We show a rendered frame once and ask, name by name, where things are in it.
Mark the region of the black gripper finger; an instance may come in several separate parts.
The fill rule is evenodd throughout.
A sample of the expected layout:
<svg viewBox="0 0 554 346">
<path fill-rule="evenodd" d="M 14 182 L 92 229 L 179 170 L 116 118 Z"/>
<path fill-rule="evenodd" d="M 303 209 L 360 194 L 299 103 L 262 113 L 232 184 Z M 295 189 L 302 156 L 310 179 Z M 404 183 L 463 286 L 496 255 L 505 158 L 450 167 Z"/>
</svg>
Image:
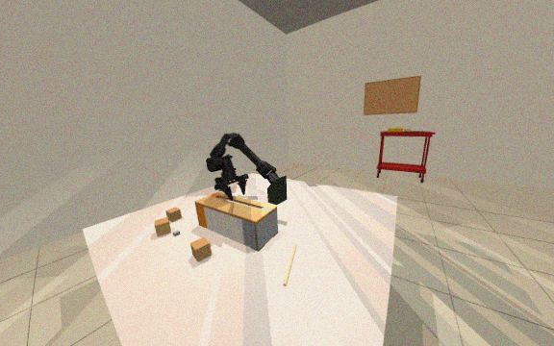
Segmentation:
<svg viewBox="0 0 554 346">
<path fill-rule="evenodd" d="M 240 188 L 240 190 L 241 190 L 242 195 L 245 194 L 246 181 L 247 181 L 247 180 L 245 180 L 245 181 L 243 181 L 243 182 L 237 183 L 237 184 L 239 185 L 239 188 Z"/>
<path fill-rule="evenodd" d="M 231 188 L 229 186 L 226 187 L 226 188 L 221 189 L 220 191 L 222 191 L 231 201 L 233 201 Z"/>
</svg>

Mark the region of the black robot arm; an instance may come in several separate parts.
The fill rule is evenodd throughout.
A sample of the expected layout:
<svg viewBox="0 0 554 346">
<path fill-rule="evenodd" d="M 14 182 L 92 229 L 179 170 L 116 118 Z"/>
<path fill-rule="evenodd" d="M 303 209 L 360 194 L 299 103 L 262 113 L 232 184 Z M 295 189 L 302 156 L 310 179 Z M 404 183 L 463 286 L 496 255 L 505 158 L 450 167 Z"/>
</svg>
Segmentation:
<svg viewBox="0 0 554 346">
<path fill-rule="evenodd" d="M 230 138 L 229 142 L 228 139 Z M 206 159 L 207 162 L 207 168 L 210 172 L 215 172 L 219 170 L 223 170 L 225 168 L 231 167 L 232 162 L 229 154 L 225 155 L 225 145 L 232 146 L 236 149 L 240 149 L 241 152 L 249 158 L 255 165 L 256 170 L 263 176 L 265 179 L 267 179 L 270 184 L 275 179 L 278 179 L 279 176 L 276 174 L 276 168 L 272 166 L 271 164 L 267 163 L 266 161 L 261 161 L 244 143 L 244 139 L 241 137 L 240 134 L 237 133 L 230 133 L 230 134 L 224 134 L 222 139 L 219 143 L 214 147 L 213 151 L 210 153 L 210 158 Z M 268 174 L 268 172 L 271 170 L 271 172 Z M 268 174 L 268 175 L 267 175 Z"/>
</svg>

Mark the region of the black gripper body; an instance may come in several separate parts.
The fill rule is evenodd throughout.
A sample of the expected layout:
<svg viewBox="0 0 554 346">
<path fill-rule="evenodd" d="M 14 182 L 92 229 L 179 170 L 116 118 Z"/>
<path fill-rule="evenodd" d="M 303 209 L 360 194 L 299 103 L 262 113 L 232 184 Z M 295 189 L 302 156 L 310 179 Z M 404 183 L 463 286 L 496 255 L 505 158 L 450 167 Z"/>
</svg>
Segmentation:
<svg viewBox="0 0 554 346">
<path fill-rule="evenodd" d="M 236 170 L 236 168 L 234 168 L 233 166 L 223 169 L 222 172 L 221 172 L 221 175 L 222 174 L 224 175 L 225 181 L 221 182 L 220 184 L 215 185 L 214 186 L 215 190 L 221 190 L 223 188 L 228 187 L 228 185 L 230 185 L 232 183 L 243 182 L 243 181 L 245 181 L 246 179 L 249 178 L 247 174 L 237 176 L 235 170 Z"/>
</svg>

